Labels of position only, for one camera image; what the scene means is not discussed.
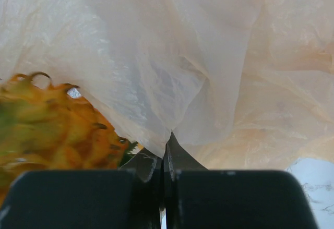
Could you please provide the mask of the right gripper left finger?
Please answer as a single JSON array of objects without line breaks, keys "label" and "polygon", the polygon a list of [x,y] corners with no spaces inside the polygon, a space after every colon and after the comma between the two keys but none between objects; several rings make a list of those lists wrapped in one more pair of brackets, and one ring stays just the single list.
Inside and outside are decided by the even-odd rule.
[{"label": "right gripper left finger", "polygon": [[1,206],[1,228],[159,228],[161,163],[143,149],[118,170],[25,172]]}]

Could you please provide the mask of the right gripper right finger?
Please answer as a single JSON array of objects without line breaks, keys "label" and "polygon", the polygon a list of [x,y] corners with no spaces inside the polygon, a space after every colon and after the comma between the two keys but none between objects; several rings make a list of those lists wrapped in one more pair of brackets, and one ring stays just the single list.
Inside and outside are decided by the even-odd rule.
[{"label": "right gripper right finger", "polygon": [[208,170],[171,136],[163,157],[167,228],[317,228],[297,179],[277,170]]}]

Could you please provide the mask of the fake orange pineapple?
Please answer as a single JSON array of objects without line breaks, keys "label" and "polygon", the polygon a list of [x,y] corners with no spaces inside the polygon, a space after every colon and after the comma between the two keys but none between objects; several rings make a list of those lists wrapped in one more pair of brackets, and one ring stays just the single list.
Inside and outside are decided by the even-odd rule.
[{"label": "fake orange pineapple", "polygon": [[1,199],[24,172],[117,169],[142,145],[119,136],[70,83],[34,84],[40,72],[1,83]]}]

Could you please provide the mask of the peach banana-print plastic bag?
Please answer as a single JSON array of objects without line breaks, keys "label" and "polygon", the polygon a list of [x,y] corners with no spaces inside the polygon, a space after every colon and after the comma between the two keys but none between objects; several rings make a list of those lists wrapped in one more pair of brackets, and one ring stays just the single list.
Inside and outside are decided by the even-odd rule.
[{"label": "peach banana-print plastic bag", "polygon": [[1,78],[32,71],[159,156],[333,162],[333,0],[1,0]]}]

